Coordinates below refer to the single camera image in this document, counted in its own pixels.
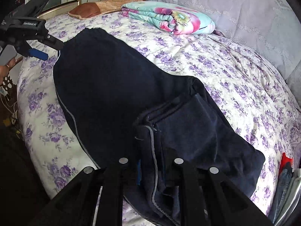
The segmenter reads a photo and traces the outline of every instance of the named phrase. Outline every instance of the bed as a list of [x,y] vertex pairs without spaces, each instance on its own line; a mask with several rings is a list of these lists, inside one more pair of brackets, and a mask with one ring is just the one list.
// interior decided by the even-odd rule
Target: bed
[[[49,19],[46,28],[62,41],[84,28],[103,28],[162,70],[200,79],[235,132],[264,154],[265,163],[250,199],[268,214],[282,153],[294,157],[294,167],[299,166],[301,109],[278,70],[256,49],[213,34],[168,34],[119,12],[87,20],[63,14]],[[84,167],[96,166],[70,130],[58,103],[52,78],[57,51],[37,41],[30,44],[48,53],[49,59],[24,59],[17,84],[19,118],[32,162],[53,198]],[[87,67],[97,63],[87,62]],[[151,225],[125,201],[122,217],[123,225]]]

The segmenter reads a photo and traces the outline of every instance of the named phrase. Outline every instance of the hand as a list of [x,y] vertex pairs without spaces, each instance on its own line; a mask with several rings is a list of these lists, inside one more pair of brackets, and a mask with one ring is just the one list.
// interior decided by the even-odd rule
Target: hand
[[9,73],[9,70],[14,67],[16,64],[16,59],[13,58],[9,61],[7,65],[0,66],[0,85],[2,85],[3,78],[6,77]]

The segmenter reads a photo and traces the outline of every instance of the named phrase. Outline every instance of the floral blanket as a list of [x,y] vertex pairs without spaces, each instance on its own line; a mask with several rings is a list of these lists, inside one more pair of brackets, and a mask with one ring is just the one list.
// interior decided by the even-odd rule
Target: floral blanket
[[[300,107],[276,69],[256,52],[229,39],[211,34],[175,36],[121,13],[85,21],[65,14],[46,23],[49,33],[63,41],[85,27],[101,27],[162,70],[195,76],[204,83],[236,133],[265,155],[251,200],[267,214],[282,153],[299,161],[301,147]],[[71,132],[57,101],[52,78],[57,51],[37,41],[30,44],[47,52],[49,59],[26,58],[23,62],[17,85],[20,122],[32,162],[52,198],[84,167],[95,166]],[[123,225],[151,224],[129,204],[123,205]]]
[[210,34],[214,22],[196,10],[164,2],[131,2],[122,5],[122,15],[146,21],[175,35]]

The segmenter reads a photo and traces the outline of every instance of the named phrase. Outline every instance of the red cloth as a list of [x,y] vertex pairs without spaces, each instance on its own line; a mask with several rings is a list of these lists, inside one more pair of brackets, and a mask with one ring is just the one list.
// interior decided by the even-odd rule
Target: red cloth
[[285,153],[282,154],[282,159],[281,159],[281,164],[280,164],[280,168],[279,168],[279,174],[282,172],[283,167],[285,166],[285,164],[289,162],[290,166],[292,166],[293,164],[293,158],[288,158],[286,156]]

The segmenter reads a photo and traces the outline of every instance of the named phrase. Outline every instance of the white bedsheet with purple flowers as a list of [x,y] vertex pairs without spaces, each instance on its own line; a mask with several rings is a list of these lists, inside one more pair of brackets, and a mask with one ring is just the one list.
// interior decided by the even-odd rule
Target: white bedsheet with purple flowers
[[[236,133],[265,155],[251,200],[264,213],[269,212],[281,155],[286,152],[299,161],[301,143],[300,107],[269,62],[223,37],[175,36],[119,13],[84,21],[60,15],[48,20],[46,27],[63,41],[85,27],[101,27],[162,70],[199,78]],[[31,45],[47,52],[49,59],[27,58],[23,62],[17,86],[20,121],[34,166],[47,193],[54,197],[84,167],[95,166],[71,132],[58,104],[52,78],[57,52],[37,41]],[[123,218],[124,225],[151,224],[126,202]]]

